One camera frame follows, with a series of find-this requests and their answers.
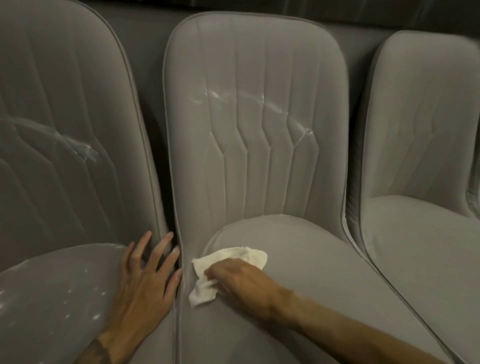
left hand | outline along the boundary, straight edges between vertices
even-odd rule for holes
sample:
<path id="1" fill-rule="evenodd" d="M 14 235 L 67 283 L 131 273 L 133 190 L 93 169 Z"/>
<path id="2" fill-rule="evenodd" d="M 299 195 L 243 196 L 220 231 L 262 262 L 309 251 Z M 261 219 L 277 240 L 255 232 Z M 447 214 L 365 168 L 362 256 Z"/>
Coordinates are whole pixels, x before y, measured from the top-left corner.
<path id="1" fill-rule="evenodd" d="M 130 243 L 120 262 L 120 285 L 105 327 L 98 340 L 108 350 L 112 364 L 124 363 L 169 312 L 181 279 L 178 269 L 168 280 L 180 255 L 174 248 L 158 271 L 156 267 L 173 233 L 165 235 L 142 268 L 142 254 L 152 233 L 137 246 Z"/>

chair backrest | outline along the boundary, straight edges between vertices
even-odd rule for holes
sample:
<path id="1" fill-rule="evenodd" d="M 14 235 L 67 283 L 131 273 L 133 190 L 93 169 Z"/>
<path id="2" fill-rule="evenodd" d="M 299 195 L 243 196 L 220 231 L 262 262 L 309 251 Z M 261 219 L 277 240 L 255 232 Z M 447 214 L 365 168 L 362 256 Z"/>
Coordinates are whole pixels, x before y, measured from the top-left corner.
<path id="1" fill-rule="evenodd" d="M 184 244 L 268 214 L 344 238 L 348 79 L 325 29 L 268 15 L 196 15 L 170 37 L 164 83 Z"/>
<path id="2" fill-rule="evenodd" d="M 0 1 L 0 271 L 166 231 L 127 58 L 74 1 Z"/>
<path id="3" fill-rule="evenodd" d="M 350 154 L 349 226 L 358 225 L 362 200 L 387 195 L 472 216 L 478 46 L 461 36 L 395 33 L 378 50 L 366 87 Z"/>

gray chair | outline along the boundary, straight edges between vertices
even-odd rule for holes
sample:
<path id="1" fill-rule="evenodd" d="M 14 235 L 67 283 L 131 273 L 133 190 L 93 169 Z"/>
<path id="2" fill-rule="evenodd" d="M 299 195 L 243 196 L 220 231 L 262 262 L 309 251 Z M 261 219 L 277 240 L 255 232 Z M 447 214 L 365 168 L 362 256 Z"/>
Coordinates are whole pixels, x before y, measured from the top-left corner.
<path id="1" fill-rule="evenodd" d="M 148 229 L 167 232 L 112 30 L 77 2 L 0 1 L 0 362 L 73 362 Z M 174 361 L 174 317 L 133 362 Z"/>
<path id="2" fill-rule="evenodd" d="M 191 259 L 250 246 L 279 283 L 451 362 L 347 241 L 348 80 L 333 37 L 307 21 L 193 16 L 164 62 L 184 276 L 181 363 L 327 363 L 289 331 L 268 334 L 221 299 L 190 308 Z"/>
<path id="3" fill-rule="evenodd" d="M 402 31 L 383 44 L 354 132 L 350 231 L 430 328 L 480 363 L 480 221 L 466 192 L 480 115 L 480 50 Z"/>

gray wall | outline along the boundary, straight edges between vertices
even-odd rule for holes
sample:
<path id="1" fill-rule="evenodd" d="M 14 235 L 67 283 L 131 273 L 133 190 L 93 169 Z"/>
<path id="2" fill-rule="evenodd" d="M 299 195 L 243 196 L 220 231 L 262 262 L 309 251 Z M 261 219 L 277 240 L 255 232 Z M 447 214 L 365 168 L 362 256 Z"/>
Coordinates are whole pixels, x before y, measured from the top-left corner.
<path id="1" fill-rule="evenodd" d="M 90 6 L 111 24 L 129 57 L 160 178 L 167 223 L 174 229 L 162 64 L 170 33 L 193 12 L 97 2 L 90 3 Z M 350 111 L 354 115 L 373 54 L 394 30 L 333 23 L 324 25 L 339 43 L 347 61 Z"/>

right hand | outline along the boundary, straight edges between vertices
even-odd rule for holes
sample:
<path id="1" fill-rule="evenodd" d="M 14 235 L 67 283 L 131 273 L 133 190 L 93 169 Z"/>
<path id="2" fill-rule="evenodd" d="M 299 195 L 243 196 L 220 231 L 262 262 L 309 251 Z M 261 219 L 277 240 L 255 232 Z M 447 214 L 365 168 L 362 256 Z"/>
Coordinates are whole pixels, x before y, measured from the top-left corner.
<path id="1" fill-rule="evenodd" d="M 263 320 L 284 323 L 293 292 L 280 286 L 259 268 L 228 258 L 212 264 L 208 280 L 218 280 L 218 289 L 235 306 Z"/>

